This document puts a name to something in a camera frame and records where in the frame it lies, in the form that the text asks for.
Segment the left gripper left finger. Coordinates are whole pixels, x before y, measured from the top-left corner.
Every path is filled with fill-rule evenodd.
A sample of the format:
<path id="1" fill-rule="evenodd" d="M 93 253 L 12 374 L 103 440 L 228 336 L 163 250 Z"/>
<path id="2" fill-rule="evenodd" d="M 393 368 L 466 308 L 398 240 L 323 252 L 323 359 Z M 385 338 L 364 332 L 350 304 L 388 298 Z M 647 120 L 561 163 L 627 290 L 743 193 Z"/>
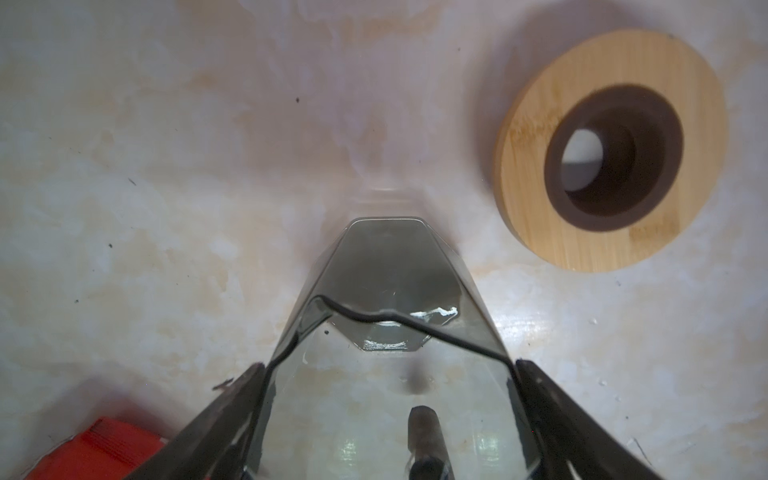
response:
<path id="1" fill-rule="evenodd" d="M 266 366 L 251 365 L 129 479 L 204 479 L 230 448 L 252 429 L 266 378 Z"/>

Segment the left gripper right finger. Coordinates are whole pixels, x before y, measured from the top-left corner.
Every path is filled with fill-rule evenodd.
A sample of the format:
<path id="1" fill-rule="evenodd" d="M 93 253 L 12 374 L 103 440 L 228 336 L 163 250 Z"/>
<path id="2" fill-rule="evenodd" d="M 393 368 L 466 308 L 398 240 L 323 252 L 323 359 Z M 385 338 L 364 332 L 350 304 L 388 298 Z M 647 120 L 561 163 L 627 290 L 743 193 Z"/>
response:
<path id="1" fill-rule="evenodd" d="M 515 362 L 519 392 L 547 479 L 657 479 L 533 361 Z"/>

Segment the wooden ring dripper holder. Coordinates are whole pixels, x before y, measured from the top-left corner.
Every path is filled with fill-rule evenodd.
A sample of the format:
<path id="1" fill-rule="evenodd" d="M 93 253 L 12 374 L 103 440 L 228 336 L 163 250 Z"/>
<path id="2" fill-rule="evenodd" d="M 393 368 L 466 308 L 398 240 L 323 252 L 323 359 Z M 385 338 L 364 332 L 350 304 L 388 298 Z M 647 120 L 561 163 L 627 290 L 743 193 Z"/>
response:
<path id="1" fill-rule="evenodd" d="M 623 29 L 573 47 L 504 118 L 493 187 L 532 253 L 579 272 L 654 255 L 696 218 L 722 171 L 728 116 L 705 58 L 667 33 Z"/>

